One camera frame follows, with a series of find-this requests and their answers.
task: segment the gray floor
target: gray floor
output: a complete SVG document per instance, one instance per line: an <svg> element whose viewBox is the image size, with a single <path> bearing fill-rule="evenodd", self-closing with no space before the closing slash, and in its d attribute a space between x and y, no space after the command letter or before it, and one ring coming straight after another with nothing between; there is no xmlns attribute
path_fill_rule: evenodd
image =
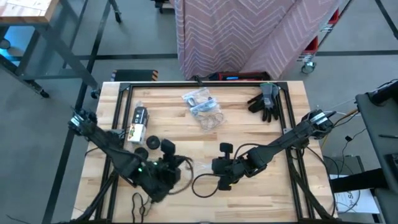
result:
<svg viewBox="0 0 398 224"><path fill-rule="evenodd" d="M78 11L81 0L70 1ZM398 4L395 0L382 2L398 24ZM90 54L105 3L105 0L89 1L73 47L76 54ZM154 3L148 0L118 0L118 3L124 23L119 26L113 14L110 15L99 54L176 52L173 14L160 15L154 9ZM31 33L29 28L12 28L7 37L12 39L15 48L10 54L23 52ZM392 35L373 0L356 0L321 50L398 50L398 40ZM45 55L43 50L37 54ZM57 56L47 55L38 60L51 60L50 66L43 68L43 61L32 62L30 72L57 72L62 64ZM398 55L317 57L315 61L318 66L311 75L300 73L301 64L297 63L287 72L284 80L303 80L312 108L343 113L356 107L354 100L351 100L355 95L396 78L398 71ZM122 68L156 69L161 80L183 80L176 59L96 61L93 75L99 82L108 81L112 70ZM29 223L40 223L65 141L67 121L72 114L70 106L75 103L81 82L40 82L51 95L50 99L41 99L3 71L0 74L0 223L16 223L8 220L6 214ZM347 100L351 101L334 107ZM86 97L84 107L95 110L96 101ZM333 131L323 149L324 155L340 156L344 137L353 136L363 128L361 118L357 117ZM73 142L54 222L68 220L72 213L86 145L81 138L75 138ZM366 132L351 142L345 153L360 155L367 170L379 167ZM346 215L343 218L369 221L369 217L361 215Z"/></svg>

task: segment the caster wheel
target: caster wheel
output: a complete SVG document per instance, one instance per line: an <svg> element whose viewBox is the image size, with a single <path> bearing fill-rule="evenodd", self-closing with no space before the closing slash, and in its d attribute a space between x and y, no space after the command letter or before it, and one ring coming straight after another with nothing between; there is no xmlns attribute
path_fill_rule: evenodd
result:
<svg viewBox="0 0 398 224"><path fill-rule="evenodd" d="M116 22L122 23L122 19L121 19L121 16L120 16L120 13L119 13L119 12L115 12L115 13L114 13L114 16L115 16L115 18L116 18Z"/></svg>
<svg viewBox="0 0 398 224"><path fill-rule="evenodd" d="M304 74L310 74L315 70L316 66L317 64L314 62L306 62L303 67L301 67L301 72Z"/></svg>
<svg viewBox="0 0 398 224"><path fill-rule="evenodd" d="M8 50L11 48L11 43L7 39L3 39L0 41L0 49Z"/></svg>
<svg viewBox="0 0 398 224"><path fill-rule="evenodd" d="M91 97L92 99L98 99L100 97L101 90L92 90Z"/></svg>
<svg viewBox="0 0 398 224"><path fill-rule="evenodd" d="M50 95L49 95L46 91L44 91L44 90L40 91L40 95L41 95L43 98L50 98Z"/></svg>

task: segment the glove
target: glove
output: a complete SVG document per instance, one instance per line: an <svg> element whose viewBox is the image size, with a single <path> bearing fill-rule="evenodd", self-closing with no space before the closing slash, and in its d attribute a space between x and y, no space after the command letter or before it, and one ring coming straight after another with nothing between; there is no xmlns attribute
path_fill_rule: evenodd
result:
<svg viewBox="0 0 398 224"><path fill-rule="evenodd" d="M257 95L253 99L248 101L248 104L253 103L249 106L249 111L257 113L262 110L262 121L271 122L272 117L275 120L279 118L279 110L276 103L276 97L279 94L279 87L275 84L261 84L263 93Z"/></svg>

